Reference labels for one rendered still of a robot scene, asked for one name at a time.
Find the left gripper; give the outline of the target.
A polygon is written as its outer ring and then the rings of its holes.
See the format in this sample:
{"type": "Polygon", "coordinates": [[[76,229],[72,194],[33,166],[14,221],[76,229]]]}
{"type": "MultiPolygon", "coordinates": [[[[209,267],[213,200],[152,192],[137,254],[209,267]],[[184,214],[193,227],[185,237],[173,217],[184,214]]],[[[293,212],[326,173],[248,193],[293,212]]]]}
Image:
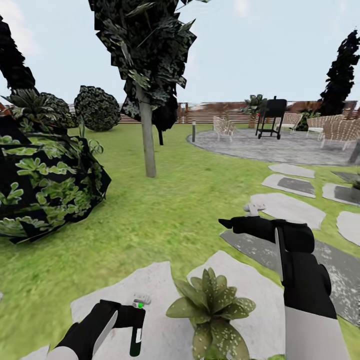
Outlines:
{"type": "Polygon", "coordinates": [[[144,325],[146,310],[138,307],[133,307],[129,304],[124,306],[126,309],[126,318],[121,328],[134,327],[141,329],[144,325]]]}

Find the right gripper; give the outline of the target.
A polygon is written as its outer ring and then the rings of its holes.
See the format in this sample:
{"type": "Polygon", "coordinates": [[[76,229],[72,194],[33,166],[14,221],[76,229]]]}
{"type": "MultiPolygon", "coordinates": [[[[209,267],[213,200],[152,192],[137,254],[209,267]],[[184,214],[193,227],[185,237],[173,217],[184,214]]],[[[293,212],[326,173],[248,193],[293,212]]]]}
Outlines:
{"type": "Polygon", "coordinates": [[[225,226],[228,230],[232,229],[233,233],[242,234],[246,233],[251,236],[261,238],[259,236],[259,225],[264,220],[263,217],[259,216],[238,216],[232,219],[219,219],[218,221],[225,226]]]}

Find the insectifuge atomizer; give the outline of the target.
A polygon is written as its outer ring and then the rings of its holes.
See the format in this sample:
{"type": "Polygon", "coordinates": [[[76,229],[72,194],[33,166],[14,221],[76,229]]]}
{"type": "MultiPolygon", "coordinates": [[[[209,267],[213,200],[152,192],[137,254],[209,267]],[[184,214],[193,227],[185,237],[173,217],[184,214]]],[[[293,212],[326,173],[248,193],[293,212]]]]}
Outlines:
{"type": "MultiPolygon", "coordinates": [[[[142,304],[142,303],[138,303],[137,307],[139,309],[142,309],[143,305],[144,304],[142,304]]],[[[130,351],[129,351],[129,354],[132,357],[137,357],[140,355],[142,336],[143,336],[143,327],[142,328],[136,328],[136,327],[132,328],[130,351]]]]}

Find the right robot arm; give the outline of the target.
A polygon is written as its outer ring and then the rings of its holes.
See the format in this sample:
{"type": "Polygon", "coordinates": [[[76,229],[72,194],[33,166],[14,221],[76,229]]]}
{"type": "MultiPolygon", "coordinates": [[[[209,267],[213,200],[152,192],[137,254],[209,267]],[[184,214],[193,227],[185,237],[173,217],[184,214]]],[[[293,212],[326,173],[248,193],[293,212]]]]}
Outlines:
{"type": "Polygon", "coordinates": [[[251,202],[243,207],[244,216],[218,221],[233,233],[276,244],[284,286],[285,360],[351,360],[330,299],[330,274],[312,254],[312,229],[299,220],[263,218],[258,212],[266,209],[263,202],[251,202]]]}

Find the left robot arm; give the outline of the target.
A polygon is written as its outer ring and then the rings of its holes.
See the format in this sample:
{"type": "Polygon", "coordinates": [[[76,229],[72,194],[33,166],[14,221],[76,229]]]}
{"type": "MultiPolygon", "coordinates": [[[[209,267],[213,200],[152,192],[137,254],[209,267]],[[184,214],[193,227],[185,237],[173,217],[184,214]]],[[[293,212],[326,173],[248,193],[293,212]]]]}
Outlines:
{"type": "Polygon", "coordinates": [[[91,360],[113,327],[143,327],[146,310],[138,308],[138,303],[150,305],[152,299],[136,291],[125,306],[101,299],[80,323],[72,324],[64,339],[43,360],[91,360]]]}

